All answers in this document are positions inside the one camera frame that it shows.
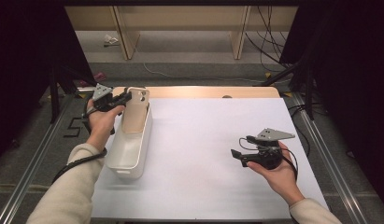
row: white sleeve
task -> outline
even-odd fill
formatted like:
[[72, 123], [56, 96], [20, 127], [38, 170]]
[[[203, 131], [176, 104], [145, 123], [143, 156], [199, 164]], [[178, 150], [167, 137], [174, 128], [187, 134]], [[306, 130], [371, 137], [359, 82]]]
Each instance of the white sleeve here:
[[[89, 144], [76, 146], [69, 162], [99, 154]], [[49, 188], [27, 223], [90, 223], [94, 184], [103, 159], [87, 161], [68, 170]]]
[[300, 224], [341, 223], [330, 211], [312, 199], [303, 199], [290, 207], [292, 217]]

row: hand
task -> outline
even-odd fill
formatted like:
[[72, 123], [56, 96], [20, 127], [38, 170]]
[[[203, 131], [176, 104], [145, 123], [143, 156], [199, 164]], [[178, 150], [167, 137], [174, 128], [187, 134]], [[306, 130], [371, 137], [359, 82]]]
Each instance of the hand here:
[[[279, 142], [279, 146], [288, 149], [281, 142]], [[289, 151], [282, 150], [282, 154], [291, 161]], [[247, 166], [256, 173], [262, 175], [267, 180], [270, 188], [279, 194], [289, 206], [305, 198], [296, 185], [293, 169], [285, 161], [282, 161], [279, 167], [274, 170], [267, 170], [253, 161], [249, 161]]]
[[[87, 108], [92, 106], [93, 101], [90, 100], [87, 104]], [[124, 105], [118, 105], [107, 112], [93, 112], [89, 116], [90, 128], [92, 129], [92, 132], [89, 139], [87, 139], [87, 143], [96, 147], [98, 150], [103, 151], [105, 144], [107, 143], [107, 139], [110, 136], [110, 131], [113, 129], [115, 124], [115, 118], [124, 110], [124, 108]]]

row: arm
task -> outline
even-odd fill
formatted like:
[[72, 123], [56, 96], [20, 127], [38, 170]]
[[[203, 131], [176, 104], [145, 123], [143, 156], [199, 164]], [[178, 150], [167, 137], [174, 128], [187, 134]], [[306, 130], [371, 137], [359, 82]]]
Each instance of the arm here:
[[[123, 109], [124, 106], [117, 106], [106, 113], [92, 113], [91, 135], [85, 144], [72, 150], [68, 163], [101, 153], [114, 119]], [[90, 223], [94, 184], [103, 164], [103, 159], [88, 161], [64, 173], [40, 200], [28, 223]]]
[[[281, 148], [287, 149], [279, 142]], [[291, 161], [289, 151], [283, 150], [283, 155]], [[256, 162], [248, 162], [247, 166], [262, 175], [271, 189], [279, 194], [290, 207], [292, 217], [298, 223], [340, 223], [340, 221], [327, 209], [312, 199], [306, 199], [296, 185], [294, 172], [291, 166], [282, 161], [274, 170], [266, 170]]]

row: floor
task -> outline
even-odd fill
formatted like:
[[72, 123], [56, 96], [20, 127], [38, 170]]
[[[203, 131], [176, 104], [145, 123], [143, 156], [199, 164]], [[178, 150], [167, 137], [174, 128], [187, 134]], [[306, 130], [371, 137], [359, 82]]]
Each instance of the floor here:
[[[117, 37], [116, 32], [77, 32], [80, 43], [94, 73], [104, 72], [107, 79], [103, 81], [111, 86], [164, 86], [164, 85], [212, 85], [212, 86], [251, 86], [266, 79], [266, 75], [274, 75], [283, 69], [269, 60], [253, 47], [246, 39], [242, 58], [234, 60], [229, 36], [226, 32], [142, 32], [137, 44], [137, 52], [130, 61], [122, 58], [118, 46], [104, 47], [105, 35]], [[275, 40], [281, 45], [286, 34], [275, 33]], [[262, 39], [256, 33], [249, 37], [257, 46]], [[265, 43], [263, 49], [269, 55], [277, 57], [273, 45]], [[275, 84], [280, 92], [287, 91], [287, 83], [291, 76]], [[288, 107], [296, 104], [296, 93], [283, 96]], [[24, 223], [35, 205], [50, 186], [52, 177], [64, 165], [71, 146], [81, 143], [87, 137], [86, 130], [80, 128], [69, 130], [68, 125], [73, 118], [79, 117], [82, 107], [81, 98], [61, 99], [64, 116], [55, 127], [55, 136], [49, 142], [43, 142], [50, 125], [50, 97], [42, 96], [41, 107], [37, 108], [30, 121], [25, 125], [22, 135], [18, 137], [21, 145], [10, 148], [0, 159], [0, 211], [11, 200], [19, 182], [24, 178], [24, 171], [29, 169], [35, 159], [35, 152], [45, 145], [47, 150], [40, 161], [34, 163], [35, 172], [25, 187], [22, 200], [15, 206], [16, 213], [11, 217], [12, 223]], [[343, 223], [384, 223], [384, 206], [377, 197], [372, 186], [366, 180], [358, 163], [346, 154], [347, 146], [341, 134], [332, 123], [330, 115], [318, 105], [314, 108], [314, 125], [333, 157], [342, 179], [346, 183], [357, 204], [360, 206], [363, 220], [354, 219], [348, 210], [339, 186], [335, 184], [333, 175], [324, 162], [324, 155], [317, 146], [316, 139], [307, 127], [308, 122], [303, 113], [294, 117], [294, 124], [306, 136], [301, 141], [305, 147], [310, 145], [308, 159], [319, 182], [323, 196], [331, 211]], [[77, 137], [66, 138], [73, 134]], [[92, 223], [116, 223], [115, 221], [93, 220]], [[292, 223], [279, 220], [271, 223]]]

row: person's right hand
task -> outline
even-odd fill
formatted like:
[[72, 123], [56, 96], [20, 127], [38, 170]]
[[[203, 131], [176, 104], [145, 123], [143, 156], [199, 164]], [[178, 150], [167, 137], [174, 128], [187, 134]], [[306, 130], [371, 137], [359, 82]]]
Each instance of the person's right hand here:
[[[279, 146], [288, 149], [281, 142], [279, 142]], [[282, 154], [291, 161], [290, 152], [288, 150], [282, 150]], [[305, 198], [297, 187], [293, 169], [287, 162], [282, 161], [279, 167], [274, 170], [267, 170], [253, 161], [249, 161], [247, 166], [256, 173], [262, 175], [267, 180], [271, 189], [279, 194], [289, 206]]]

